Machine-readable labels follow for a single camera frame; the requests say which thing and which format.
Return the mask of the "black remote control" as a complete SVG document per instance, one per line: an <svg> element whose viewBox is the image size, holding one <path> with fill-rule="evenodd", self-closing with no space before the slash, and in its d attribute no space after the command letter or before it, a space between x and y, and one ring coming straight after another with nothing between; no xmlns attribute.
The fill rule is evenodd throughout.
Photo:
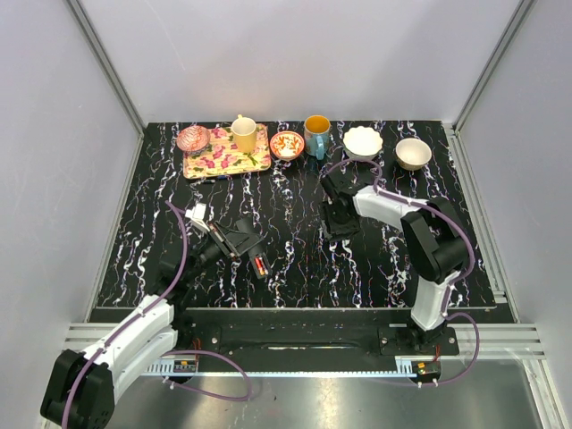
<svg viewBox="0 0 572 429"><path fill-rule="evenodd" d="M255 254L250 258L250 262L255 270L258 280L264 280L272 275L271 266L269 265L265 254Z"/></svg>

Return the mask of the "red orange battery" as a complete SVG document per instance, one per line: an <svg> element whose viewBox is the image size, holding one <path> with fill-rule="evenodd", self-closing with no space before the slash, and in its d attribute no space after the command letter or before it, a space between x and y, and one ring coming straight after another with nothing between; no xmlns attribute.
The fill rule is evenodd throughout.
<svg viewBox="0 0 572 429"><path fill-rule="evenodd" d="M258 257L255 258L255 262L256 262L257 270L258 270L259 274L261 276L264 276L265 275L265 269L262 265L262 262L260 261L260 259Z"/></svg>

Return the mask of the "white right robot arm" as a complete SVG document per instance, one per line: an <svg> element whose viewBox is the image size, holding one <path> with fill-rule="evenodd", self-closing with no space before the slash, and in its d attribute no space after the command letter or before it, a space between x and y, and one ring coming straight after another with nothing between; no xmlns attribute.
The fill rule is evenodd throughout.
<svg viewBox="0 0 572 429"><path fill-rule="evenodd" d="M332 174L320 183L328 197L320 214L329 241L348 240L360 233L363 218L403 233L418 282L408 325L397 338L418 354L429 352L446 327L453 284L475 264L455 209L446 198L405 198L372 185L353 185Z"/></svg>

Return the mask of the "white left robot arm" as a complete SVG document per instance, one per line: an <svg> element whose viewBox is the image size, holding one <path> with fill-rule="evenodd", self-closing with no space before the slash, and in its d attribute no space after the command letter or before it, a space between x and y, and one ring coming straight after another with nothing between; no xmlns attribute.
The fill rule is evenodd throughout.
<svg viewBox="0 0 572 429"><path fill-rule="evenodd" d="M156 282L139 305L107 335L82 351L66 349L56 359L40 415L62 428L103 428L119 398L162 356L198 355L203 341L187 309L194 281L210 266L247 255L265 267L262 236L252 221L241 218L230 226L202 225L196 246L181 238L181 251L167 248L160 258Z"/></svg>

